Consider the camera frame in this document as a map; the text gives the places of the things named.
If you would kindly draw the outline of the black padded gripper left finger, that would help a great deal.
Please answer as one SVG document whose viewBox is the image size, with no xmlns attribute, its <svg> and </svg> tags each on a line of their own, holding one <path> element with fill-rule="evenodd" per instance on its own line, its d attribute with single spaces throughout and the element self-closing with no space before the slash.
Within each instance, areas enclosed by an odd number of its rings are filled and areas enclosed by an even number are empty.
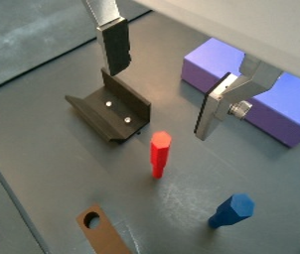
<svg viewBox="0 0 300 254">
<path fill-rule="evenodd" d="M 128 23 L 120 16 L 115 0 L 80 0 L 95 25 L 109 75 L 127 69 L 129 56 Z"/>
</svg>

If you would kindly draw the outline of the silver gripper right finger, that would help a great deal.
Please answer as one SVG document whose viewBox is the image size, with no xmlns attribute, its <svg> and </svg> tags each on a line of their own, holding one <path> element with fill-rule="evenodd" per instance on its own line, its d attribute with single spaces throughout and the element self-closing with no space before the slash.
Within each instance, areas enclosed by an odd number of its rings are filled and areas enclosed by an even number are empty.
<svg viewBox="0 0 300 254">
<path fill-rule="evenodd" d="M 230 72 L 204 94 L 195 123 L 194 134 L 204 140 L 227 115 L 242 119 L 250 110 L 247 99 L 269 90 L 282 70 L 257 57 L 244 54 L 239 65 L 239 76 Z"/>
</svg>

